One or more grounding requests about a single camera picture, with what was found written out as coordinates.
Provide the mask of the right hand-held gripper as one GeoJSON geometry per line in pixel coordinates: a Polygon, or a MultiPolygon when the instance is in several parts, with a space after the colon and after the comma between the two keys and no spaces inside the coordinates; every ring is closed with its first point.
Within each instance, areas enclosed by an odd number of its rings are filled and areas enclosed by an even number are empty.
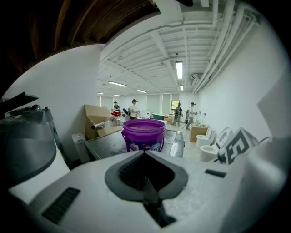
{"type": "Polygon", "coordinates": [[[270,136],[257,140],[256,137],[242,127],[236,132],[233,132],[230,127],[225,127],[215,143],[218,148],[215,163],[230,165],[238,155],[248,154],[260,143],[270,140],[270,136]]]}

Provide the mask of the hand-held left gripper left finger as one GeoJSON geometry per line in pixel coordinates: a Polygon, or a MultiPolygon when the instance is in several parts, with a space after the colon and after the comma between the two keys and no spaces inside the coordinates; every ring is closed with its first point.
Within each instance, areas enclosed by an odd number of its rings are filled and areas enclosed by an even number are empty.
{"type": "Polygon", "coordinates": [[[43,189],[30,204],[10,195],[11,231],[16,233],[158,233],[160,225],[138,199],[115,195],[107,170],[141,152],[123,153],[81,165],[43,189]]]}

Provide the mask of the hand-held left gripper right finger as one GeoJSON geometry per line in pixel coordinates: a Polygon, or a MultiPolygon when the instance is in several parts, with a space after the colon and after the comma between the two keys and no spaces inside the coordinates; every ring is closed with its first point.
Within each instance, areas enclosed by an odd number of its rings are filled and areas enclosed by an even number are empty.
{"type": "Polygon", "coordinates": [[[288,139],[260,144],[222,165],[166,156],[188,183],[162,202],[175,222],[147,233],[282,233],[288,224],[288,139]]]}

